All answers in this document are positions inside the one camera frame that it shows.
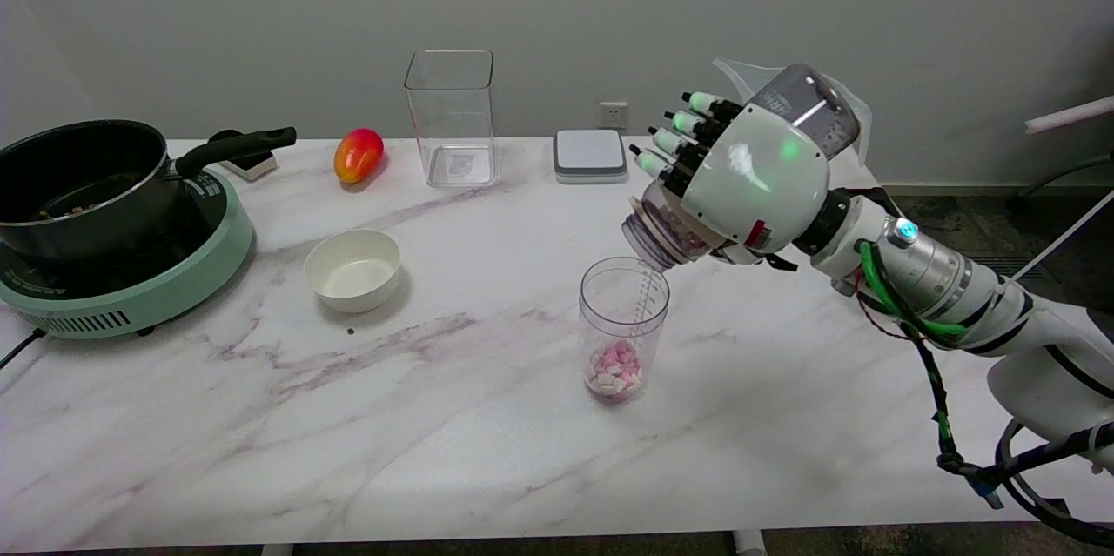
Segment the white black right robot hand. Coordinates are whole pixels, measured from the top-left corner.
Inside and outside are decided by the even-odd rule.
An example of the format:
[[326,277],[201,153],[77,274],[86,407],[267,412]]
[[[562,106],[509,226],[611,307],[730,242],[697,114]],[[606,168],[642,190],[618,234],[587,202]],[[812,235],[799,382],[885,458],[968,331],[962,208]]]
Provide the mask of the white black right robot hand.
[[656,271],[705,256],[797,271],[780,253],[815,222],[830,183],[827,156],[803,126],[815,113],[843,111],[836,92],[821,88],[786,116],[758,97],[681,99],[686,108],[652,131],[651,147],[631,147],[651,178],[620,226],[631,248]]

